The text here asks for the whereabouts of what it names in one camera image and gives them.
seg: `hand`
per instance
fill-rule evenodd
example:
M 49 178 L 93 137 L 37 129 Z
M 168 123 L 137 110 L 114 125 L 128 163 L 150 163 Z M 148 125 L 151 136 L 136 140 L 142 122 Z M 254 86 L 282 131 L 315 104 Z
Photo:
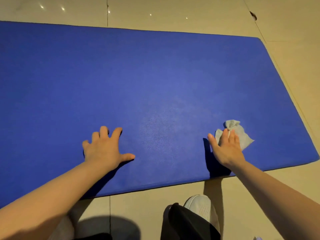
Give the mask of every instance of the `hand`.
M 234 167 L 246 161 L 240 148 L 239 137 L 236 135 L 234 129 L 230 132 L 229 138 L 228 130 L 223 130 L 220 138 L 220 146 L 212 134 L 208 134 L 208 140 L 215 158 L 228 169 L 232 170 Z
M 112 136 L 109 137 L 109 130 L 106 126 L 101 126 L 100 133 L 92 133 L 92 143 L 88 140 L 82 142 L 85 161 L 100 162 L 101 167 L 106 167 L 106 170 L 111 171 L 118 167 L 121 162 L 130 161 L 135 158 L 131 153 L 119 153 L 119 137 L 122 133 L 122 128 L 116 128 Z

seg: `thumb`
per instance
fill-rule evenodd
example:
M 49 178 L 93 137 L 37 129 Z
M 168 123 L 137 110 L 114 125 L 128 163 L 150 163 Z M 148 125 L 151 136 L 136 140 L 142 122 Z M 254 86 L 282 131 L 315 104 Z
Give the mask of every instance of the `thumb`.
M 131 153 L 121 154 L 121 161 L 130 161 L 133 160 L 136 156 Z
M 210 145 L 212 147 L 212 149 L 215 149 L 218 146 L 217 140 L 214 138 L 214 136 L 212 134 L 208 134 L 208 141 L 210 142 Z

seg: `left hand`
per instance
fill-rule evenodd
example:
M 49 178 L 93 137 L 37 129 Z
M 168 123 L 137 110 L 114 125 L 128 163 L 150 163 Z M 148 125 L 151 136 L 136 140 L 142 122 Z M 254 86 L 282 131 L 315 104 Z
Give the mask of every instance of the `left hand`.
M 119 153 L 119 137 L 121 133 L 122 128 L 118 127 L 109 137 L 108 128 L 101 126 L 100 133 L 92 133 L 91 144 L 88 140 L 82 142 L 85 161 L 99 162 L 99 165 L 106 167 L 107 171 L 111 171 L 116 169 L 121 162 L 133 160 L 135 155 Z

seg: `blue yoga mat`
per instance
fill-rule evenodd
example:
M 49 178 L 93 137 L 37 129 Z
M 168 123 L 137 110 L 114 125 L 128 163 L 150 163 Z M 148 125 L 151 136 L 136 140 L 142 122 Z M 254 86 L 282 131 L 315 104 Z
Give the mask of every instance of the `blue yoga mat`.
M 262 170 L 319 156 L 258 38 L 0 22 L 0 206 L 84 161 L 82 141 L 121 126 L 136 159 L 85 198 L 228 175 L 207 137 L 229 119 Z

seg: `black pants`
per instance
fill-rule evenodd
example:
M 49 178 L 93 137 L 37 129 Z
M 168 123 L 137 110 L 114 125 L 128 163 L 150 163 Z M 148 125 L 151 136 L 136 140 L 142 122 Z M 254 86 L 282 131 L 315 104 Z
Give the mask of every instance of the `black pants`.
M 210 222 L 178 203 L 171 206 L 168 217 L 181 240 L 220 240 L 220 233 Z M 108 233 L 100 233 L 81 240 L 112 240 L 112 237 Z

